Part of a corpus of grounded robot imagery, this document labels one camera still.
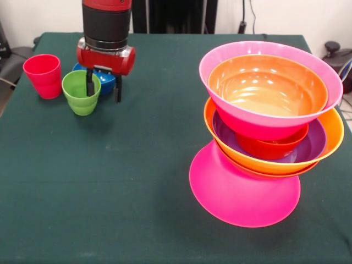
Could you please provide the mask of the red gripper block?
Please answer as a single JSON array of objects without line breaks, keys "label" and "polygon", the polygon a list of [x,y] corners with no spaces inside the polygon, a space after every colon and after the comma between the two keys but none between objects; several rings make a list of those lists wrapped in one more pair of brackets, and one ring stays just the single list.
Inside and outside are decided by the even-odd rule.
[{"label": "red gripper block", "polygon": [[80,38],[76,48],[78,62],[86,71],[86,94],[88,97],[95,94],[95,85],[92,80],[93,69],[110,72],[115,76],[114,101],[122,100],[122,76],[127,76],[133,69],[136,50],[134,47],[126,46],[116,51],[99,51],[89,47],[84,38]]}]

